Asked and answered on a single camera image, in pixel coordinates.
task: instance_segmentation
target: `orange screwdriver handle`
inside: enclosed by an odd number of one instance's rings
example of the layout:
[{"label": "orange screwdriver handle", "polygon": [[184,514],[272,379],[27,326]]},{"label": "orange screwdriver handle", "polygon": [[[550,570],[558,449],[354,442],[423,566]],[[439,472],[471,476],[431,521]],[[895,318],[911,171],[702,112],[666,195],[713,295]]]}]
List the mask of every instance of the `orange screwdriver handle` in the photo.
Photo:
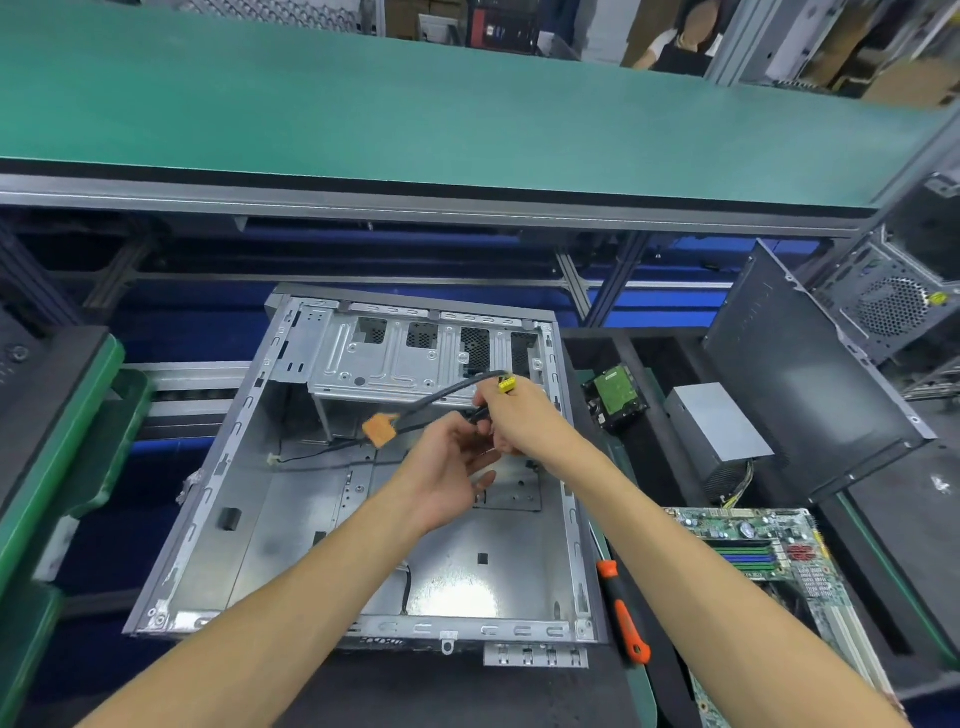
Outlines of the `orange screwdriver handle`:
[{"label": "orange screwdriver handle", "polygon": [[650,662],[650,645],[643,641],[636,630],[636,623],[630,609],[627,607],[626,594],[616,562],[598,561],[597,573],[600,574],[600,586],[603,588],[607,602],[613,608],[616,620],[616,631],[627,652],[627,659],[636,665],[646,665]]}]

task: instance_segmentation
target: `left hand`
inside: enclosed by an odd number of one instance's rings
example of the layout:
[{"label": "left hand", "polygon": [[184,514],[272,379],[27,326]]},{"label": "left hand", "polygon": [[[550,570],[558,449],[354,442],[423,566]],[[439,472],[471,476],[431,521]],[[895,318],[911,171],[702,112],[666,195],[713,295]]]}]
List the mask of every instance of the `left hand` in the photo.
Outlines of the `left hand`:
[{"label": "left hand", "polygon": [[466,513],[496,473],[484,473],[475,484],[470,476],[499,459],[492,440],[480,435],[476,425],[459,412],[429,425],[392,478],[413,499],[412,514],[420,535]]}]

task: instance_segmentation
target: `person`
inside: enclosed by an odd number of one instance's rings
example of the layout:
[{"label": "person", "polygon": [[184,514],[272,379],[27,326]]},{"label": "person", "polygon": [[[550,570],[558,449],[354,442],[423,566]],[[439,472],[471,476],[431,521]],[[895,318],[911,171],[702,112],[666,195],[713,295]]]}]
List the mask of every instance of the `person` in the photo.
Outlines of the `person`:
[{"label": "person", "polygon": [[[703,76],[723,42],[723,34],[716,30],[719,14],[718,0],[694,5],[682,13],[675,28],[654,39],[640,60],[634,63],[633,69]],[[664,54],[667,49],[678,52]]]},{"label": "person", "polygon": [[290,705],[417,540],[491,485],[470,476],[523,452],[600,523],[664,630],[732,726],[907,723],[824,642],[635,487],[522,377],[481,382],[491,421],[451,412],[394,476],[295,566],[160,658],[83,728],[266,726]]}]

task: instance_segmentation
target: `blue ram slot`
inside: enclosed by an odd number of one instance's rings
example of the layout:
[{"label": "blue ram slot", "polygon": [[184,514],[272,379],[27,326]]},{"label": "blue ram slot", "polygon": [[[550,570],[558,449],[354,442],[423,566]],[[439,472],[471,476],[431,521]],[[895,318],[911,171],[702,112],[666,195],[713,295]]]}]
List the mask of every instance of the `blue ram slot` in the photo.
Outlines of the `blue ram slot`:
[{"label": "blue ram slot", "polygon": [[777,561],[777,559],[773,556],[758,556],[758,555],[730,556],[729,554],[725,554],[725,553],[722,553],[720,555],[723,556],[725,559],[727,559],[727,561],[729,561],[732,564],[736,564],[737,562],[746,562],[748,564],[753,562],[773,564],[775,561]]}]

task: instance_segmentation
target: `green conveyor belt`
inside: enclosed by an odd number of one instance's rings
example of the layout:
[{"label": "green conveyor belt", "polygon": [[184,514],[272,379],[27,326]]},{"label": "green conveyor belt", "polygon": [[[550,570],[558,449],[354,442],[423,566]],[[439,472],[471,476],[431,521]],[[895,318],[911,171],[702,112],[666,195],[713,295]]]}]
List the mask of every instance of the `green conveyor belt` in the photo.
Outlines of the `green conveyor belt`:
[{"label": "green conveyor belt", "polygon": [[827,206],[938,120],[91,0],[0,3],[0,109],[0,159]]}]

